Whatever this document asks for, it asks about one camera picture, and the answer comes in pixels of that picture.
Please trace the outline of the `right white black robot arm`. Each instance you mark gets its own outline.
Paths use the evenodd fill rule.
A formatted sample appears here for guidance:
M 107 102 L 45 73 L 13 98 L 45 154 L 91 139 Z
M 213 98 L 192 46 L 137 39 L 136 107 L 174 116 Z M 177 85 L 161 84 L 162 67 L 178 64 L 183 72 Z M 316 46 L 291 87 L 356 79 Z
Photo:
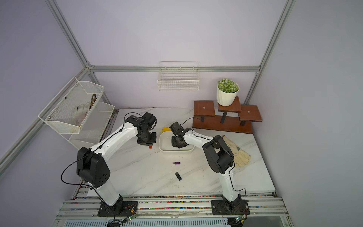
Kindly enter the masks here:
M 191 128 L 184 129 L 178 122 L 173 123 L 169 128 L 173 133 L 173 147 L 184 148 L 193 145 L 203 150 L 209 167 L 218 174 L 223 198 L 230 203 L 241 200 L 241 195 L 233 185 L 235 167 L 233 153 L 222 136 L 202 135 Z

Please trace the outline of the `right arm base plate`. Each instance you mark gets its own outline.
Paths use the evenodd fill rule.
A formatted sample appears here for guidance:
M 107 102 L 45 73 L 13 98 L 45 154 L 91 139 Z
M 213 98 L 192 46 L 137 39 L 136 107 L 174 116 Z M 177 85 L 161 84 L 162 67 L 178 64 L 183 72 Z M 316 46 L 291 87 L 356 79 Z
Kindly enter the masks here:
M 246 200 L 235 200 L 233 203 L 224 200 L 211 201 L 213 215 L 250 215 Z

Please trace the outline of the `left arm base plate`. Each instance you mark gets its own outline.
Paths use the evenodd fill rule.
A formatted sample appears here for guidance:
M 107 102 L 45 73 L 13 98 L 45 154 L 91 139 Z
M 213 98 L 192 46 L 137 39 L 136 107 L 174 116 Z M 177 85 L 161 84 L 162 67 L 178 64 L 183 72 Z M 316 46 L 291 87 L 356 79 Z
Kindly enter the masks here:
M 136 213 L 138 208 L 137 201 L 122 201 L 113 206 L 101 202 L 98 210 L 98 217 L 129 217 Z

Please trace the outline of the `black usb drive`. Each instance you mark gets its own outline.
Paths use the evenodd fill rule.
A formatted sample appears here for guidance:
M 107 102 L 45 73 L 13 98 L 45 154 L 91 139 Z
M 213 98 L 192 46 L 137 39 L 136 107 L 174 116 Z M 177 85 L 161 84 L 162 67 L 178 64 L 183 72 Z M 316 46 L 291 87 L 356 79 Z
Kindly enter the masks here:
M 176 175 L 176 177 L 177 177 L 177 179 L 178 179 L 179 181 L 181 181 L 181 180 L 182 180 L 182 177 L 180 176 L 180 174 L 179 174 L 178 172 L 175 172 L 175 175 Z

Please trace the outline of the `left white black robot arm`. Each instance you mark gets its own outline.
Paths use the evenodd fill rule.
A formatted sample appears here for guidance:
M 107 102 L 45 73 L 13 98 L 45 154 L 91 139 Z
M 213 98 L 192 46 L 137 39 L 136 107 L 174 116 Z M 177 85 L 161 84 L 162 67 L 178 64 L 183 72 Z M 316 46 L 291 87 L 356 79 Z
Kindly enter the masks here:
M 108 206 L 121 202 L 121 195 L 116 192 L 110 181 L 111 171 L 108 160 L 126 142 L 136 138 L 141 146 L 153 146 L 157 141 L 157 133 L 152 130 L 157 124 L 156 117 L 146 112 L 143 116 L 126 118 L 120 128 L 98 144 L 78 151 L 76 173 L 81 179 L 94 188 L 97 195 Z

